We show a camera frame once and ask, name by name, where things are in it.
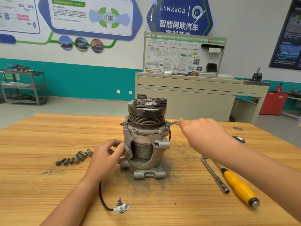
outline wire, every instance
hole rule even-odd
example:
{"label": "wire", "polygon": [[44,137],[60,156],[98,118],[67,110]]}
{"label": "wire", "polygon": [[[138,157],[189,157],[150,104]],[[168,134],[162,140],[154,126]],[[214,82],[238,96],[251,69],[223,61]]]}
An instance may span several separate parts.
{"label": "wire", "polygon": [[169,129],[169,139],[168,139],[169,142],[170,142],[170,138],[171,138],[171,131]]}
{"label": "wire", "polygon": [[114,209],[110,209],[110,208],[106,205],[106,203],[104,202],[104,200],[103,200],[103,198],[102,198],[102,194],[101,194],[101,182],[102,182],[102,181],[100,181],[100,183],[99,183],[99,197],[100,197],[100,201],[101,201],[102,205],[105,207],[106,210],[113,212]]}

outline pile of bolts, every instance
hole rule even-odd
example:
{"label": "pile of bolts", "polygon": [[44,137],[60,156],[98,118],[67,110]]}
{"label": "pile of bolts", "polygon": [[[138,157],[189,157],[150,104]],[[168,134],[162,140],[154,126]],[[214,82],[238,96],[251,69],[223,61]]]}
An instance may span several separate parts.
{"label": "pile of bolts", "polygon": [[61,159],[61,160],[58,160],[55,162],[55,164],[57,166],[61,165],[62,163],[67,166],[68,164],[78,164],[80,163],[80,161],[84,161],[85,158],[87,158],[88,156],[92,157],[93,155],[93,152],[90,150],[90,149],[87,149],[87,152],[82,152],[82,151],[79,151],[72,159],[70,158],[64,158],[64,159]]}

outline white connector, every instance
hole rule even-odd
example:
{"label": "white connector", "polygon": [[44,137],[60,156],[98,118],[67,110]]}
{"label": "white connector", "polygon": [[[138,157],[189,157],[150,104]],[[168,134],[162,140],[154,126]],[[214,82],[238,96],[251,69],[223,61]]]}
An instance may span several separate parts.
{"label": "white connector", "polygon": [[126,211],[129,210],[129,208],[130,208],[129,203],[125,203],[125,204],[122,204],[122,205],[117,206],[116,208],[114,208],[114,212],[118,212],[118,214],[125,213]]}

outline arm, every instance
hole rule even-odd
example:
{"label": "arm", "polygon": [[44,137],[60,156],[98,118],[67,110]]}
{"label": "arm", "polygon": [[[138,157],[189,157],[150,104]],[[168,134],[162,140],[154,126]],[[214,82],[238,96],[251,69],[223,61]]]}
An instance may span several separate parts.
{"label": "arm", "polygon": [[94,149],[88,170],[75,188],[43,221],[41,226],[80,225],[94,191],[100,181],[106,177],[119,160],[125,143],[121,140],[107,140]]}
{"label": "arm", "polygon": [[179,125],[195,151],[247,179],[301,223],[300,171],[244,146],[212,119]]}

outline red tool box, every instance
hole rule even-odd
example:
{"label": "red tool box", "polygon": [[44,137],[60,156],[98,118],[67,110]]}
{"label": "red tool box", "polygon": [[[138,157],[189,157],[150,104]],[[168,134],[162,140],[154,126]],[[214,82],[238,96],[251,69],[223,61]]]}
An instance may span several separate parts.
{"label": "red tool box", "polygon": [[268,92],[259,114],[280,115],[288,93]]}

